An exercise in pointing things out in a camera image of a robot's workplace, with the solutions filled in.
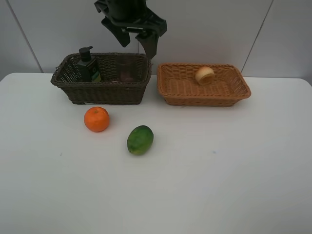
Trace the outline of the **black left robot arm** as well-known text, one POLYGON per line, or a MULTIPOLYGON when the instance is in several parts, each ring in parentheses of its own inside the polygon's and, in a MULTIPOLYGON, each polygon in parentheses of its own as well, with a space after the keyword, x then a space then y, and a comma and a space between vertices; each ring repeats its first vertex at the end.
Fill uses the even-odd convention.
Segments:
POLYGON ((96 10, 105 15, 101 21, 118 40, 122 47, 130 42, 130 34, 152 59, 157 53, 158 39, 167 32, 166 20, 149 9, 145 0, 97 0, 96 10))

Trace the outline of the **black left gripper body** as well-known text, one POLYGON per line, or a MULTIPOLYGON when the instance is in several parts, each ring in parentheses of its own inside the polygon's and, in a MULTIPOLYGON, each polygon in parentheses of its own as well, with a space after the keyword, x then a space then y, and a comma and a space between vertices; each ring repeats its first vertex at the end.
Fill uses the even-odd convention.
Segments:
POLYGON ((94 5, 105 15, 102 21, 110 21, 124 33, 154 31, 161 37, 167 31, 166 20, 149 9, 145 0, 97 0, 94 5))

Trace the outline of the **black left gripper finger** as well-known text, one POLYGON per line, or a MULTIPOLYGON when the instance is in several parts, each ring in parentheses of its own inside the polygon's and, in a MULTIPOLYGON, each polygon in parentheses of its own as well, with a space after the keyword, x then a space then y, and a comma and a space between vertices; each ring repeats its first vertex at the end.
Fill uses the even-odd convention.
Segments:
POLYGON ((126 47, 131 42, 129 33, 124 33, 120 27, 113 25, 110 21, 101 23, 115 36, 122 47, 126 47))
POLYGON ((145 31, 136 36, 143 47, 148 59, 152 59, 157 53, 158 35, 154 31, 145 31))

